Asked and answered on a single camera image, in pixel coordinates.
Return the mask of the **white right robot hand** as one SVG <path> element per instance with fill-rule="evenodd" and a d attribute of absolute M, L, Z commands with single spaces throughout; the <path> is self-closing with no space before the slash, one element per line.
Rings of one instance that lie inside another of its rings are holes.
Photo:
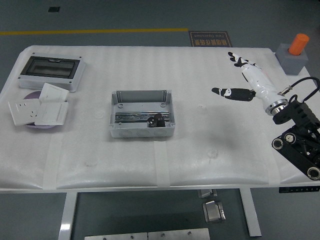
<path fill-rule="evenodd" d="M 234 101 L 250 102 L 254 97 L 262 101 L 263 109 L 270 112 L 280 104 L 286 104 L 287 100 L 278 94 L 278 91 L 264 71 L 247 59 L 229 52 L 230 60 L 234 66 L 241 69 L 241 74 L 251 89 L 244 88 L 218 88 L 211 91 L 221 97 Z"/>

